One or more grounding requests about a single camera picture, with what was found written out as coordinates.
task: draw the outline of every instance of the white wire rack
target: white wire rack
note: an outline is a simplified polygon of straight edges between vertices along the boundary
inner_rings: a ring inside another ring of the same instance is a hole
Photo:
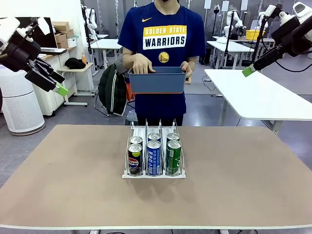
[[[147,150],[146,150],[146,144],[148,142],[148,135],[150,133],[159,133],[161,135],[161,171],[159,172],[159,175],[151,176],[147,174]],[[122,175],[122,178],[131,178],[131,179],[140,179],[140,178],[186,178],[185,175],[185,164],[184,164],[184,154],[183,150],[181,149],[181,155],[180,155],[180,165],[178,168],[178,172],[176,175],[166,175],[166,142],[167,142],[167,134],[169,133],[178,133],[178,129],[176,126],[176,123],[173,122],[171,127],[162,127],[161,122],[159,123],[159,126],[157,127],[150,127],[148,126],[148,123],[146,122],[146,125],[144,127],[142,126],[134,126],[133,121],[131,121],[129,133],[128,133],[128,143],[126,148],[126,154],[125,154],[125,169],[124,173]],[[141,168],[141,175],[133,176],[129,172],[129,160],[128,160],[128,147],[129,147],[129,140],[131,137],[137,136],[142,137],[143,139],[143,163]]]

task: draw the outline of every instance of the navy blue t-shirt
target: navy blue t-shirt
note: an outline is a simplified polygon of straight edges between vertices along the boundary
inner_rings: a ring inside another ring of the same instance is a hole
[[[163,15],[154,3],[131,8],[118,44],[147,57],[154,67],[179,67],[187,58],[205,54],[201,16],[183,6]],[[136,113],[149,118],[175,118],[186,113],[182,94],[138,94]]]

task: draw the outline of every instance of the lab room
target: lab room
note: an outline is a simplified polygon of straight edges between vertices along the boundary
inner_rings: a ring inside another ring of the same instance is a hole
[[[312,0],[0,7],[0,234],[312,234]]]

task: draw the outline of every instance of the cardboard box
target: cardboard box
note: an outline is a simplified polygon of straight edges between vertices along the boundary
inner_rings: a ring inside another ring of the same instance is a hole
[[[67,39],[68,48],[76,47],[77,46],[77,38],[69,38]]]
[[[67,39],[72,38],[74,36],[74,30],[73,29],[70,29],[67,32],[61,32],[61,33],[66,34]]]
[[[66,34],[63,34],[63,33],[55,34],[55,40],[57,41],[57,43],[61,43],[63,41],[66,41],[67,40]]]
[[[61,43],[57,43],[58,44],[58,49],[63,48],[63,49],[67,49],[68,48],[68,42],[66,41],[62,41]]]
[[[54,26],[56,30],[59,30],[61,32],[67,32],[70,30],[68,22],[53,21],[52,25]]]

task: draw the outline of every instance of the can lid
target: can lid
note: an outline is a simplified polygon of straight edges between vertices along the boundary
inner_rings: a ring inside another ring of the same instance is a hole
[[[159,133],[151,133],[148,135],[149,139],[160,139],[160,134]]]
[[[170,140],[179,140],[180,139],[180,135],[178,133],[169,133],[167,135],[167,138]]]
[[[142,141],[143,141],[143,139],[140,136],[133,136],[130,138],[131,143],[141,143]]]
[[[178,140],[171,140],[168,142],[168,146],[172,149],[179,149],[182,147],[182,144]]]
[[[147,147],[150,149],[158,149],[161,147],[161,143],[158,140],[151,140],[147,143]]]
[[[133,144],[133,145],[130,145],[128,149],[132,153],[137,153],[142,150],[142,146],[139,144]]]

